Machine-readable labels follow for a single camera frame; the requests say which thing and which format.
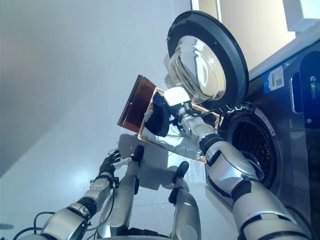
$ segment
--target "wall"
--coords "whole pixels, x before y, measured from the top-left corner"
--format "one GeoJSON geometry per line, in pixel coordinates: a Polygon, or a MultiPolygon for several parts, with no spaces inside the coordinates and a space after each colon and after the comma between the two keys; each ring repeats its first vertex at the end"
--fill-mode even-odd
{"type": "MultiPolygon", "coordinates": [[[[200,0],[199,9],[217,17],[215,0],[200,0]]],[[[287,31],[282,0],[220,0],[220,11],[249,70],[295,38],[287,31]]]]}
{"type": "MultiPolygon", "coordinates": [[[[77,201],[111,149],[121,144],[124,157],[133,151],[136,138],[117,126],[118,118],[138,74],[165,88],[165,39],[190,1],[0,4],[0,237],[12,239],[32,225],[36,213],[77,201]]],[[[150,165],[167,169],[184,160],[145,148],[150,165]]],[[[139,189],[131,226],[169,234],[174,207],[168,203],[170,189],[157,177],[139,189]]],[[[205,197],[203,165],[192,162],[186,180],[198,201],[203,239],[235,238],[205,197]]]]}

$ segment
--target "washing machine drum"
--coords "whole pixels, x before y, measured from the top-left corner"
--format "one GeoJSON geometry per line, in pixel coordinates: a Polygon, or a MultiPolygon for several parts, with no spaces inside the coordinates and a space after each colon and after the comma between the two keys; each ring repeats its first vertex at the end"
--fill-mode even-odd
{"type": "Polygon", "coordinates": [[[249,103],[243,105],[251,109],[241,108],[224,115],[218,134],[260,166],[263,171],[261,183],[270,189],[277,172],[277,138],[255,114],[254,106],[249,103]]]}

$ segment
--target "robot forearm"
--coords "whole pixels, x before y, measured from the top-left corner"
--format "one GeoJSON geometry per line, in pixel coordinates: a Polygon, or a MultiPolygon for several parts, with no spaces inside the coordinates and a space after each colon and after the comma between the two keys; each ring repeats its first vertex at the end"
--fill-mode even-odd
{"type": "Polygon", "coordinates": [[[56,212],[43,226],[42,236],[57,240],[80,240],[85,234],[90,219],[101,210],[110,195],[111,185],[119,179],[114,177],[115,159],[120,159],[119,151],[108,156],[102,163],[99,175],[90,181],[90,190],[82,198],[56,212]]]}
{"type": "Polygon", "coordinates": [[[279,199],[258,181],[255,169],[240,151],[200,117],[187,116],[181,124],[206,156],[209,184],[232,198],[239,240],[309,239],[279,199]]]}

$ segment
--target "washing machine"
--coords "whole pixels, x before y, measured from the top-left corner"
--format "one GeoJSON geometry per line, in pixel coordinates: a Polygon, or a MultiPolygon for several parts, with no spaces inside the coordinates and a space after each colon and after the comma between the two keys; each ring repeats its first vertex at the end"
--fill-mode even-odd
{"type": "MultiPolygon", "coordinates": [[[[167,45],[174,85],[183,87],[194,103],[219,114],[218,134],[255,162],[261,182],[306,233],[307,222],[320,235],[320,34],[317,36],[297,51],[289,45],[289,57],[271,63],[250,80],[238,43],[210,15],[190,11],[178,16],[167,45]]],[[[299,42],[301,39],[295,40],[298,46],[310,41],[299,42]]],[[[230,196],[215,189],[208,175],[207,185],[208,199],[221,203],[233,219],[230,196]]]]}
{"type": "Polygon", "coordinates": [[[320,236],[319,111],[320,40],[252,79],[244,103],[223,114],[218,132],[255,156],[265,187],[320,236]]]}

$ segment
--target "black cable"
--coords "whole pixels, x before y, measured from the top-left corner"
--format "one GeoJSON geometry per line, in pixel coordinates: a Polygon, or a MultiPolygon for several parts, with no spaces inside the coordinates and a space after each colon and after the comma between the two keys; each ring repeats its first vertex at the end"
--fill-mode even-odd
{"type": "Polygon", "coordinates": [[[89,236],[87,239],[85,239],[85,240],[89,240],[90,238],[92,238],[93,236],[95,236],[96,235],[96,232],[94,232],[91,236],[89,236]]]}
{"type": "Polygon", "coordinates": [[[34,228],[33,229],[33,233],[34,234],[37,234],[37,230],[38,230],[38,229],[36,229],[37,228],[37,218],[42,214],[55,214],[55,212],[53,212],[53,211],[42,211],[42,212],[39,212],[37,215],[35,215],[35,217],[33,219],[33,228],[34,228]]]}
{"type": "Polygon", "coordinates": [[[103,222],[101,222],[98,226],[95,226],[93,228],[87,229],[87,231],[96,230],[96,229],[98,229],[99,227],[101,227],[103,224],[105,224],[108,221],[108,219],[109,219],[109,217],[110,217],[110,215],[112,213],[112,209],[114,208],[114,204],[115,204],[115,188],[114,187],[112,187],[112,191],[113,191],[113,193],[112,193],[112,205],[111,205],[111,209],[109,211],[108,216],[106,216],[105,220],[103,220],[103,222]]]}
{"type": "Polygon", "coordinates": [[[207,112],[204,112],[204,113],[201,113],[199,117],[205,117],[209,114],[212,114],[214,112],[214,110],[210,110],[210,111],[207,111],[207,112]]]}
{"type": "Polygon", "coordinates": [[[25,233],[25,232],[32,231],[32,230],[41,230],[41,229],[42,229],[41,227],[36,227],[36,228],[34,228],[33,226],[32,226],[32,227],[27,227],[27,228],[21,230],[20,232],[18,232],[18,233],[14,236],[14,238],[13,238],[12,240],[17,240],[17,238],[18,238],[21,234],[23,234],[23,233],[25,233]]]}
{"type": "Polygon", "coordinates": [[[241,151],[242,155],[253,165],[253,168],[256,168],[260,172],[260,176],[257,175],[258,180],[261,181],[265,178],[265,173],[261,168],[261,165],[255,155],[247,151],[241,151]]]}
{"type": "Polygon", "coordinates": [[[312,240],[319,240],[317,237],[317,234],[315,232],[315,230],[313,229],[313,227],[311,226],[311,224],[308,222],[308,220],[301,214],[301,212],[299,212],[297,209],[295,209],[292,206],[288,206],[285,205],[285,207],[291,211],[293,211],[295,214],[297,214],[299,216],[299,218],[304,222],[304,224],[307,226],[307,228],[309,229],[310,233],[311,233],[311,239],[312,240]]]}

